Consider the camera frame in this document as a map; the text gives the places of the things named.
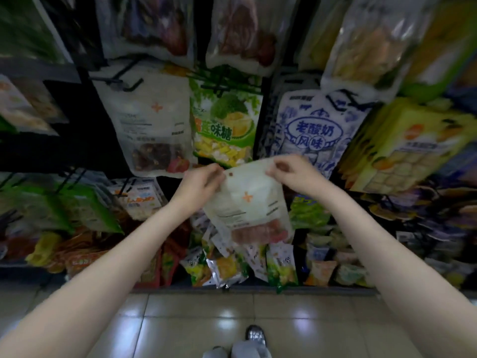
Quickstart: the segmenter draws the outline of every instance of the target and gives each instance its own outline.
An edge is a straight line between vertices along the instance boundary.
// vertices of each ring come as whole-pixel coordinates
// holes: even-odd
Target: orange cross logo
[[[250,202],[252,201],[253,196],[249,195],[247,191],[245,191],[245,195],[242,198],[246,200],[247,202]]]
[[[159,112],[162,109],[162,106],[158,104],[158,102],[155,102],[152,106],[152,109],[154,109],[157,112]]]

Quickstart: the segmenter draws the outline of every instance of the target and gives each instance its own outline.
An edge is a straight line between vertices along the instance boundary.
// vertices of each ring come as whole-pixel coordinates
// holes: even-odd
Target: person's right hand
[[[322,188],[332,185],[302,156],[277,156],[273,162],[265,173],[296,192],[316,198]]]

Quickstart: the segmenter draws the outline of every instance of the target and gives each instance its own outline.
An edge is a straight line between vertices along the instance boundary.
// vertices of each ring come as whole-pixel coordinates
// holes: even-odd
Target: person
[[[346,192],[300,156],[275,157],[267,174],[331,212],[384,301],[424,355],[477,357],[477,309]],[[188,171],[169,204],[3,337],[0,357],[86,356],[166,237],[203,207],[224,179],[217,164]]]

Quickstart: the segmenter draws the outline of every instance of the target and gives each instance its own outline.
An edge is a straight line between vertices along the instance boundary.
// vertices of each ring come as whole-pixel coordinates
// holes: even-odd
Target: tile floor
[[[0,336],[49,295],[0,291]],[[376,297],[316,295],[131,294],[88,358],[198,357],[230,348],[260,325],[274,358],[420,358]]]

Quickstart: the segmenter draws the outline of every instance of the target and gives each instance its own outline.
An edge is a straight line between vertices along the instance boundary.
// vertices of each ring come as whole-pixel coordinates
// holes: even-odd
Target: pants
[[[222,347],[209,350],[202,358],[228,358],[228,354]],[[232,347],[232,358],[271,358],[267,347],[251,340],[237,342]]]

